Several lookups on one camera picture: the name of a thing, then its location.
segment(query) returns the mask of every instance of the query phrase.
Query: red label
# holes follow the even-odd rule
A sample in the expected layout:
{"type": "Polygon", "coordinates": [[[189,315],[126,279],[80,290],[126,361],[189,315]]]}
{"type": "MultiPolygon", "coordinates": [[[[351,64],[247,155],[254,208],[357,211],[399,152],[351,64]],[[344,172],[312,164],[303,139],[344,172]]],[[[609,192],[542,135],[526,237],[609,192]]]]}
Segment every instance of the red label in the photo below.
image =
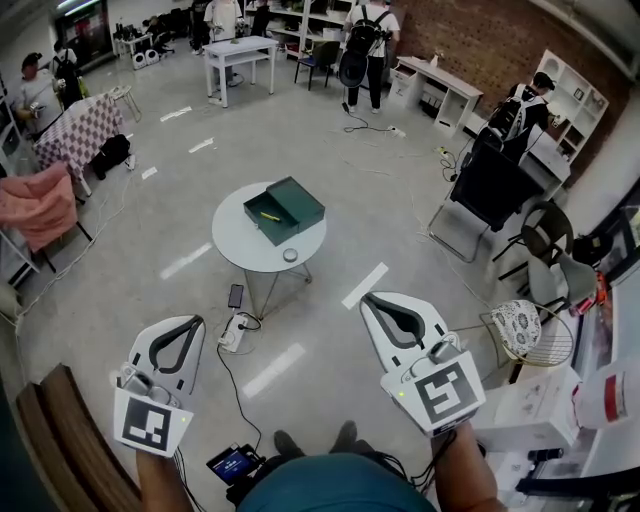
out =
{"type": "Polygon", "coordinates": [[[604,383],[604,413],[609,422],[618,419],[618,407],[616,406],[616,375],[607,378],[604,383]]]}

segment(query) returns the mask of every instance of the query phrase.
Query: round white table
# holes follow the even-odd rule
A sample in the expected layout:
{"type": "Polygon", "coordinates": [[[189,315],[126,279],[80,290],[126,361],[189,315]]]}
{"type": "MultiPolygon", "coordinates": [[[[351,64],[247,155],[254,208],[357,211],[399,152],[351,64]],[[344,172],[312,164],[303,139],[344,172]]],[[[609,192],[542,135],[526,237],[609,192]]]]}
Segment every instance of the round white table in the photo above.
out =
{"type": "MultiPolygon", "coordinates": [[[[282,272],[289,272],[302,277],[306,283],[310,283],[313,280],[306,262],[320,248],[327,234],[327,221],[322,219],[309,229],[294,235],[277,247],[273,245],[244,211],[244,203],[264,192],[271,183],[263,182],[247,185],[227,196],[218,206],[211,224],[213,243],[220,251],[220,254],[230,263],[244,271],[251,306],[254,314],[260,320],[266,316],[267,303],[282,272]],[[295,249],[298,253],[295,261],[285,261],[283,253],[287,249],[295,249]],[[292,270],[298,266],[302,266],[306,274],[292,270]],[[255,307],[249,272],[275,274],[264,305],[259,310],[255,307]]],[[[273,313],[283,305],[276,306],[269,313],[273,313]]]]}

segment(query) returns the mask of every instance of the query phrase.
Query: white floor marking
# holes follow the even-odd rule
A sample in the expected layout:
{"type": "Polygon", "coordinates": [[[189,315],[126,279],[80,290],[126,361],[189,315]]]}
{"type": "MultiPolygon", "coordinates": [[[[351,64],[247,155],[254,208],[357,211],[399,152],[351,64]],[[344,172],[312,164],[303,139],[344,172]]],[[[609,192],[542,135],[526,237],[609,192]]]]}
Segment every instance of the white floor marking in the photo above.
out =
{"type": "Polygon", "coordinates": [[[269,366],[258,374],[253,380],[242,388],[242,392],[247,398],[253,398],[266,388],[278,375],[286,372],[293,363],[300,359],[305,349],[299,343],[294,343],[277,358],[275,358],[269,366]]]}
{"type": "Polygon", "coordinates": [[[187,112],[191,112],[191,107],[185,107],[180,110],[176,110],[175,112],[171,112],[171,114],[167,114],[166,116],[162,116],[160,118],[160,122],[164,123],[165,121],[174,117],[180,117],[182,114],[186,114],[187,112]]]}
{"type": "Polygon", "coordinates": [[[371,288],[380,281],[382,276],[387,273],[387,270],[389,270],[389,268],[384,263],[379,263],[378,266],[371,271],[371,274],[365,277],[362,282],[345,297],[342,301],[344,307],[351,309],[355,306],[364,294],[371,290],[371,288]]]}
{"type": "Polygon", "coordinates": [[[205,148],[207,146],[210,146],[211,144],[213,144],[213,137],[211,137],[210,139],[204,140],[202,141],[200,144],[198,144],[197,146],[193,146],[190,150],[189,153],[195,153],[196,151],[198,151],[199,149],[205,148]]]}
{"type": "Polygon", "coordinates": [[[199,249],[196,249],[191,254],[188,254],[187,256],[174,261],[171,265],[169,265],[162,272],[160,272],[160,278],[163,280],[169,279],[173,274],[175,274],[176,272],[179,272],[181,269],[183,269],[187,265],[196,261],[200,256],[205,254],[212,247],[213,247],[213,244],[211,243],[204,244],[202,247],[200,247],[199,249]]]}
{"type": "Polygon", "coordinates": [[[153,176],[157,172],[158,172],[158,169],[156,169],[155,167],[152,167],[151,169],[147,169],[142,173],[141,175],[142,179],[146,180],[149,176],[153,176]]]}

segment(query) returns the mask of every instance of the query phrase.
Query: white t-shirt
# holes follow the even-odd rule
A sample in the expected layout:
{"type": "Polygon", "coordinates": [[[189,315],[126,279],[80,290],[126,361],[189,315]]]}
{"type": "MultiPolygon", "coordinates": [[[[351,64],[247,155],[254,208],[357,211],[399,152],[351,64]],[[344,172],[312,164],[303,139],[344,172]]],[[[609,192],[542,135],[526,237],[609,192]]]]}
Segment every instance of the white t-shirt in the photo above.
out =
{"type": "Polygon", "coordinates": [[[242,18],[238,0],[214,0],[207,5],[204,21],[206,23],[213,22],[222,27],[222,31],[219,32],[211,29],[209,32],[211,41],[224,41],[225,39],[236,37],[236,22],[238,18],[242,18]]]}
{"type": "Polygon", "coordinates": [[[22,80],[12,103],[14,109],[29,110],[29,107],[36,101],[46,108],[40,112],[38,119],[27,121],[29,132],[34,134],[40,133],[62,114],[60,102],[53,90],[53,75],[48,69],[38,71],[36,77],[31,81],[22,80]]]}
{"type": "Polygon", "coordinates": [[[58,59],[60,59],[60,62],[64,62],[65,55],[69,59],[69,61],[72,62],[73,64],[78,62],[78,57],[76,57],[75,52],[71,48],[69,49],[63,48],[57,54],[54,55],[53,59],[51,59],[51,74],[53,76],[56,76],[56,72],[58,71],[58,63],[56,62],[55,57],[58,57],[58,59]]]}
{"type": "MultiPolygon", "coordinates": [[[[377,20],[383,12],[388,10],[382,5],[371,4],[367,5],[365,8],[367,9],[367,18],[371,21],[377,20]]],[[[364,17],[362,16],[362,6],[356,5],[355,7],[353,7],[353,9],[351,9],[351,11],[349,11],[345,23],[351,23],[352,25],[355,25],[356,22],[363,19],[364,17]]],[[[398,25],[398,20],[393,14],[385,16],[385,18],[380,22],[380,27],[382,27],[382,30],[384,30],[385,32],[400,32],[400,25],[398,25]]],[[[386,46],[387,45],[384,42],[379,45],[378,43],[374,44],[375,50],[370,54],[371,57],[384,57],[386,46]]]]}

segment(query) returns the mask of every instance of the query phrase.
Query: pink cloth on chair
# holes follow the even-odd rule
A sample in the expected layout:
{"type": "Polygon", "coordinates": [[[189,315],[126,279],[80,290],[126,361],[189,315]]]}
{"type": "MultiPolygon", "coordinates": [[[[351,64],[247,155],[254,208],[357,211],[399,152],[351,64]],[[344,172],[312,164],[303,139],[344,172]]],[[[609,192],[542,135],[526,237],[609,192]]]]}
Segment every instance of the pink cloth on chair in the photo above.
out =
{"type": "Polygon", "coordinates": [[[0,180],[0,224],[20,231],[33,252],[62,236],[77,221],[71,176],[64,162],[33,176],[0,180]]]}

